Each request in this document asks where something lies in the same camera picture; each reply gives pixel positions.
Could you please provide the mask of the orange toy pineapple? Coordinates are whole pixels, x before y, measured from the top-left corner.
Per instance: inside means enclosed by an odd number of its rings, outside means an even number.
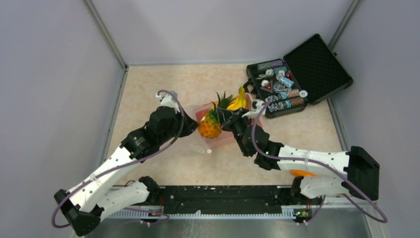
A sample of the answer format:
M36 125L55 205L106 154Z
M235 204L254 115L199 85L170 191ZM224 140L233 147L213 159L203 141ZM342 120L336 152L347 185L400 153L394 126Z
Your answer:
M215 139L222 133L216 109L227 109L233 101L232 94L227 97L225 92L222 96L216 92L216 95L217 102L211 101L211 107L205 112L198 126L200 135L208 139Z

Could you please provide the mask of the pink plastic basket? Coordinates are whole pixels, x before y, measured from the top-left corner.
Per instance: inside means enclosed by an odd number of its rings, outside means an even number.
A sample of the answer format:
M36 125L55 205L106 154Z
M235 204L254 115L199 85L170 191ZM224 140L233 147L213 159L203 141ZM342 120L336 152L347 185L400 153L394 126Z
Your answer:
M254 101L254 99L250 93L245 93L245 99L247 101L247 108L249 108L248 106L252 105L252 102ZM193 112L195 113L195 119L197 122L199 122L199 120L202 119L205 112L209 108L211 108L211 103L194 106ZM263 127L263 122L259 119L257 125L259 125L260 127ZM197 132L197 134L198 134L198 138L204 142L204 144L207 146L208 149L215 149L217 147L221 147L221 146L236 142L233 134L229 131L222 131L220 136L215 139L209 139L209 138L203 137L200 135L199 132Z

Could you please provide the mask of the yellow banana bunch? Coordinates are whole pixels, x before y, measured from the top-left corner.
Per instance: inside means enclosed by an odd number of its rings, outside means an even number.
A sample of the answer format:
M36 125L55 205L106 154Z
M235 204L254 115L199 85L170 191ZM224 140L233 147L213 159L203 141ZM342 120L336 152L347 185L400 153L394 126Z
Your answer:
M238 93L238 96L228 105L228 110L235 111L239 108L246 108L245 89L240 87Z

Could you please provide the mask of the clear zip top bag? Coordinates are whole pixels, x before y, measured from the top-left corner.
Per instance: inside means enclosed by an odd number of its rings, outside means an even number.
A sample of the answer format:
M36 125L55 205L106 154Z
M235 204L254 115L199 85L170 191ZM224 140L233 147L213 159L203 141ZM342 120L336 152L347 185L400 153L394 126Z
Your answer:
M200 122L202 112L205 113L207 109L210 108L210 104L188 105L184 108L184 110L191 119L195 120L196 122ZM207 138L201 136L198 129L196 129L191 135L184 137L184 139L187 143L188 152L206 156L212 153L210 141Z

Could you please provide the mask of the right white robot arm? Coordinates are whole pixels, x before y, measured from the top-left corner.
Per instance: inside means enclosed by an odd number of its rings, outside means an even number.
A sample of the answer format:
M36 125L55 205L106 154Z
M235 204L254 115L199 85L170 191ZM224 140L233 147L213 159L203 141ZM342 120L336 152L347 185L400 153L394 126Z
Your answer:
M224 131L233 133L246 157L255 156L254 163L265 170L303 171L293 182L290 197L296 204L321 195L350 194L363 200L379 198L379 163L362 147L350 151L319 152L294 148L273 142L263 128L254 124L257 112L246 109L216 109Z

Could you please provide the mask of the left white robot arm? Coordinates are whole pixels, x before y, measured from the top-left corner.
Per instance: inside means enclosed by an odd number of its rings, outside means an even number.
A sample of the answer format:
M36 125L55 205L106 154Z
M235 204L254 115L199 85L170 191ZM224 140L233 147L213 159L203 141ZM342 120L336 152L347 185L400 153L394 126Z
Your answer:
M129 171L145 160L158 155L180 137L191 135L198 122L185 112L167 106L151 113L145 125L128 133L112 155L77 186L60 189L54 195L57 202L51 223L61 212L78 236L93 231L109 215L137 203L153 205L158 201L159 186L149 176L121 190L111 188Z

